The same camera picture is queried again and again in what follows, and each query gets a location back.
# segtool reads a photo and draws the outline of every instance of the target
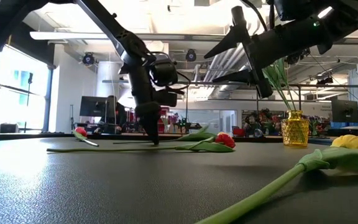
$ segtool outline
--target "table surface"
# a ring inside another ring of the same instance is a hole
[[[227,154],[45,151],[77,147],[90,146],[74,138],[0,141],[0,223],[194,223],[326,146],[237,143]],[[300,175],[235,223],[358,223],[358,174]]]

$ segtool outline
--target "black table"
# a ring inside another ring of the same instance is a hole
[[[326,146],[241,142],[230,154],[63,154],[48,147],[90,146],[74,138],[0,141],[0,223],[194,223]],[[358,174],[303,174],[236,223],[358,223]]]

